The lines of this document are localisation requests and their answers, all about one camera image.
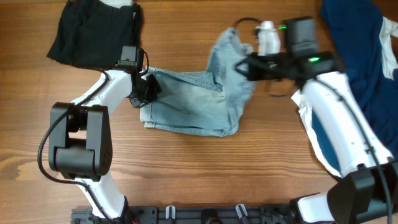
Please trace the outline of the light blue denim shorts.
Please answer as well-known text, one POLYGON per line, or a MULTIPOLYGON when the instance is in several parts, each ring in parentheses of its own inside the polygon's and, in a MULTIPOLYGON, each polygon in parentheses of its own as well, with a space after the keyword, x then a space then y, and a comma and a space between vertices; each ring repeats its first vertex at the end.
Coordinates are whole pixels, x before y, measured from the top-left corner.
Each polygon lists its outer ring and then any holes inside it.
POLYGON ((229 27, 213 46, 206 70, 173 72, 151 67, 162 89, 158 99, 140 109, 146 128, 198 136, 225 137, 239 128, 239 119, 256 83, 234 66, 253 51, 229 27))

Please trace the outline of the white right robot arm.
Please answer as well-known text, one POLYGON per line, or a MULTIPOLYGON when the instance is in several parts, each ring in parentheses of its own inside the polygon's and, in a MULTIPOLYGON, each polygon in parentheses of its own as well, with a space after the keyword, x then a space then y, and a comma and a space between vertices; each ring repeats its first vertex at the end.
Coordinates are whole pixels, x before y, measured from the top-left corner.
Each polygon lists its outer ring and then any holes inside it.
POLYGON ((293 80, 318 116, 338 159, 341 179, 326 193, 291 200, 290 223, 364 223, 397 213, 397 161, 360 110, 329 52, 248 55, 234 69, 250 81, 293 80))

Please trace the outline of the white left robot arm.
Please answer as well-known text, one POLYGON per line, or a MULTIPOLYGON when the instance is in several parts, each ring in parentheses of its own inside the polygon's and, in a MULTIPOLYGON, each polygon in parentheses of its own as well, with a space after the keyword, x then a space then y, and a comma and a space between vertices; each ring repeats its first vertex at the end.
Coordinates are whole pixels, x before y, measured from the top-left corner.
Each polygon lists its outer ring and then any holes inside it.
POLYGON ((52 106, 50 127, 40 142, 37 163, 46 178, 80 188, 91 205, 86 213, 89 222, 139 221, 109 171, 113 159, 109 117, 125 98, 141 108, 160 92, 151 73, 136 68, 107 70, 80 97, 52 106))

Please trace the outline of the folded black garment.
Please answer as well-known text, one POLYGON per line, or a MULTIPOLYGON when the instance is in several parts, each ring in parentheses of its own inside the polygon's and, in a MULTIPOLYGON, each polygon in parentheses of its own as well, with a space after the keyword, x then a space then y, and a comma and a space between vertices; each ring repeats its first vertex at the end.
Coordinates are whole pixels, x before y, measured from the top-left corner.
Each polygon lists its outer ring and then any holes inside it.
POLYGON ((133 1, 67 1, 47 57, 80 68, 113 67, 124 46, 140 45, 141 6, 133 1))

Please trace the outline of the blue and white shirt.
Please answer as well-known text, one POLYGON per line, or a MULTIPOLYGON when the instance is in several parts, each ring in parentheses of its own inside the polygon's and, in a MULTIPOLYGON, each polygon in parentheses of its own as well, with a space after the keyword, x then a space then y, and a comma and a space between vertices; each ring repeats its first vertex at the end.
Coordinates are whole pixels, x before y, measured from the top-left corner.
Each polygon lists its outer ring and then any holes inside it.
POLYGON ((320 17, 346 66, 354 98, 380 142, 397 157, 397 23, 372 1, 323 1, 320 17))

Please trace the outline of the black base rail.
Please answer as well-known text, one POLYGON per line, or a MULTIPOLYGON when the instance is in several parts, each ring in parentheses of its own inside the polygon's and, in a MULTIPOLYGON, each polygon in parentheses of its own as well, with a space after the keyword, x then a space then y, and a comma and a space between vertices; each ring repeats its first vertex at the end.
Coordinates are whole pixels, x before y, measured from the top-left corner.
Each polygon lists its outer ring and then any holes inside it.
POLYGON ((265 204, 248 207, 131 207, 127 215, 141 224, 201 224, 201 223, 299 223, 297 214, 287 204, 265 204))

